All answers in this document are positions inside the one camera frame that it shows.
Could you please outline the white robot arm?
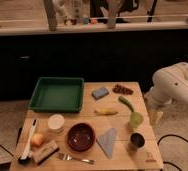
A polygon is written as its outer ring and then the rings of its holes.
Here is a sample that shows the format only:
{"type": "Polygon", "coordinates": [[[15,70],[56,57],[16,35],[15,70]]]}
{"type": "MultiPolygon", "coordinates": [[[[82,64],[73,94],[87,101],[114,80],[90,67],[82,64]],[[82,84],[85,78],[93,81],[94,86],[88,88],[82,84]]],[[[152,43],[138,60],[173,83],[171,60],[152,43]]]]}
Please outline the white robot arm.
{"type": "Polygon", "coordinates": [[[188,106],[188,63],[179,62],[157,70],[152,76],[153,86],[144,94],[149,122],[158,124],[163,116],[162,107],[177,100],[188,106]]]}

